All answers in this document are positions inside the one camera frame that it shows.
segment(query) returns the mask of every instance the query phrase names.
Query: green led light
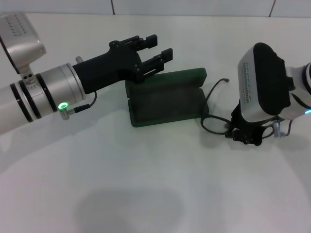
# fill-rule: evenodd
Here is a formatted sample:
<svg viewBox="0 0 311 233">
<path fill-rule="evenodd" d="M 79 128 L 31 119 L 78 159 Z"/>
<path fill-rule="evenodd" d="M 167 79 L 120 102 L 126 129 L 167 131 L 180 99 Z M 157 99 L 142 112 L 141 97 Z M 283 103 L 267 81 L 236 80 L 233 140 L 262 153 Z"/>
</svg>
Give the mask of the green led light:
<svg viewBox="0 0 311 233">
<path fill-rule="evenodd" d="M 66 103 L 66 102 L 62 102 L 62 103 L 60 103 L 59 105 L 58 105 L 58 108 L 59 109 L 64 109 L 64 108 L 67 108 L 68 107 L 68 103 Z"/>
</svg>

